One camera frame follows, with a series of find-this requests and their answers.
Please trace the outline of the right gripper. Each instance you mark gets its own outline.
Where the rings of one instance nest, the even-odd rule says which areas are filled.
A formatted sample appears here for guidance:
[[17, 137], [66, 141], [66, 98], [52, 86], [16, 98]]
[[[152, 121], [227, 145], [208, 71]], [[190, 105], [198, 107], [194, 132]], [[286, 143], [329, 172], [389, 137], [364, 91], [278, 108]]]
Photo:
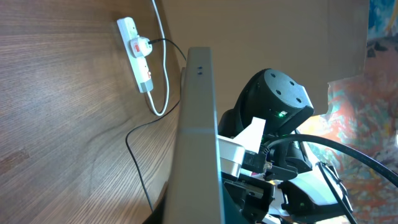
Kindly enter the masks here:
[[238, 119], [223, 117], [221, 175], [228, 196], [248, 223], [316, 223], [344, 215], [353, 220], [348, 192], [334, 167], [311, 161], [301, 140], [271, 145], [285, 134], [298, 135], [298, 118], [253, 118], [245, 128]]

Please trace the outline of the smartphone with blue screen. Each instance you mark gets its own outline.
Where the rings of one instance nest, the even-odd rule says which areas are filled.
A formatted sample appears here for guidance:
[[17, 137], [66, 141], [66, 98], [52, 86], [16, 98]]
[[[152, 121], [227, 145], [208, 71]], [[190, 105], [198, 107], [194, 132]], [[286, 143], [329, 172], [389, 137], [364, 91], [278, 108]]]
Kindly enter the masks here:
[[164, 223], [224, 223], [212, 51], [191, 47]]

